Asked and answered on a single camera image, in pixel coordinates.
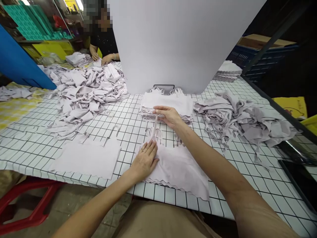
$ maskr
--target black shirt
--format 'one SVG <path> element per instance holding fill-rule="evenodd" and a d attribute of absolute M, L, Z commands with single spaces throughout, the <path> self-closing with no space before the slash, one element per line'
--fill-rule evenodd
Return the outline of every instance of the black shirt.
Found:
<path fill-rule="evenodd" d="M 97 46 L 102 57 L 108 54 L 118 53 L 115 34 L 112 28 L 108 28 L 107 31 L 95 31 L 90 36 L 90 44 Z"/>

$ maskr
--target hand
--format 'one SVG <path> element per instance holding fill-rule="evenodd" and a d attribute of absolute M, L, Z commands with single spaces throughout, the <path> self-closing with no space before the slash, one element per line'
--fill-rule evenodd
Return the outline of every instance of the hand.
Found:
<path fill-rule="evenodd" d="M 164 115 L 158 119 L 164 121 L 170 128 L 174 129 L 176 125 L 184 123 L 178 112 L 173 107 L 155 106 L 153 114 Z"/>
<path fill-rule="evenodd" d="M 92 54 L 91 54 L 91 57 L 92 57 L 92 59 L 93 59 L 94 61 L 96 61 L 96 60 L 99 59 L 99 55 L 98 55 L 97 52 L 92 53 Z"/>
<path fill-rule="evenodd" d="M 159 159 L 154 159 L 157 150 L 156 141 L 150 140 L 149 143 L 143 145 L 131 167 L 126 171 L 134 183 L 142 181 L 152 173 L 159 161 Z"/>
<path fill-rule="evenodd" d="M 111 60 L 115 58 L 114 54 L 108 54 L 104 58 L 102 58 L 101 65 L 108 64 Z"/>

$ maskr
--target red stool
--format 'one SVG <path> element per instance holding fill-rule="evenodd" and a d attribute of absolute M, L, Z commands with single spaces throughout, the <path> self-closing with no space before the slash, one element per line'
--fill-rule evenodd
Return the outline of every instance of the red stool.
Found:
<path fill-rule="evenodd" d="M 49 179 L 27 177 L 25 181 L 15 185 L 3 198 L 0 199 L 0 236 L 27 227 L 37 226 L 44 222 L 48 217 L 48 214 L 44 214 L 44 210 L 50 203 L 56 191 L 63 184 L 64 183 L 62 182 Z M 28 190 L 45 187 L 48 187 L 46 193 L 29 217 L 9 224 L 3 224 L 5 221 L 11 220 L 15 214 L 15 207 L 14 205 L 9 205 L 10 202 Z"/>

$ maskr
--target table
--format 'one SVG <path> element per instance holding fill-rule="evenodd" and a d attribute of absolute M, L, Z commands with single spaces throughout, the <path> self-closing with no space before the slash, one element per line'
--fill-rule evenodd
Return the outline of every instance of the table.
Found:
<path fill-rule="evenodd" d="M 193 100 L 208 99 L 216 92 L 231 90 L 242 99 L 252 100 L 259 106 L 274 110 L 269 102 L 262 98 L 245 80 L 238 79 L 233 83 L 211 81 L 202 94 L 191 94 Z M 89 132 L 90 138 L 104 140 L 115 125 L 121 125 L 118 139 L 121 141 L 121 152 L 116 163 L 111 180 L 83 175 L 79 173 L 53 173 L 48 171 L 52 161 L 61 153 L 64 140 L 58 141 L 49 132 L 38 134 L 36 138 L 25 140 L 15 139 L 25 126 L 45 126 L 55 120 L 58 98 L 44 99 L 35 109 L 32 109 L 17 123 L 0 132 L 0 169 L 14 170 L 22 174 L 49 178 L 52 180 L 82 184 L 85 186 L 108 187 L 118 179 L 131 165 L 135 157 L 135 147 L 145 139 L 145 129 L 153 126 L 138 115 L 143 95 L 130 95 L 129 98 L 107 106 L 107 110 L 115 112 L 114 117 L 98 115 L 86 122 L 82 131 Z M 166 124 L 160 123 L 162 138 L 166 146 L 173 146 L 176 135 Z M 266 200 L 273 210 L 300 236 L 312 237 L 317 230 L 317 216 L 312 214 L 303 202 L 294 186 L 287 178 L 277 160 L 287 158 L 278 147 L 260 146 L 260 159 L 271 165 L 268 172 L 262 166 L 254 164 L 255 147 L 243 137 L 238 137 L 229 143 L 229 150 L 222 151 L 218 142 L 214 141 L 204 131 L 205 124 L 200 114 L 195 114 L 191 128 L 210 146 L 229 160 L 250 182 L 254 189 Z M 316 145 L 304 136 L 296 136 L 296 141 L 316 153 Z M 308 168 L 317 179 L 317 168 Z M 215 184 L 209 181 L 209 202 L 203 201 L 180 190 L 151 183 L 141 182 L 133 186 L 128 193 L 152 199 L 159 202 L 211 213 L 220 217 L 233 219 L 225 198 Z"/>

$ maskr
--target person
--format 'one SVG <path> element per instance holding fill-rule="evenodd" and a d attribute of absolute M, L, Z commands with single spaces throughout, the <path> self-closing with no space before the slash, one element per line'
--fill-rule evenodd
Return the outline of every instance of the person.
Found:
<path fill-rule="evenodd" d="M 205 143 L 174 108 L 154 107 L 153 113 L 173 129 L 193 158 L 225 197 L 240 237 L 299 237 L 253 189 L 244 176 Z M 146 178 L 158 159 L 155 141 L 145 143 L 131 167 L 76 212 L 53 237 L 91 237 L 111 207 L 133 185 Z M 196 213 L 169 204 L 133 199 L 113 237 L 220 237 Z"/>
<path fill-rule="evenodd" d="M 120 60 L 115 35 L 112 29 L 112 24 L 107 14 L 106 8 L 101 8 L 100 19 L 94 26 L 90 36 L 89 50 L 94 61 L 99 59 L 97 53 L 98 48 L 102 53 L 101 64 L 108 64 L 112 60 Z"/>

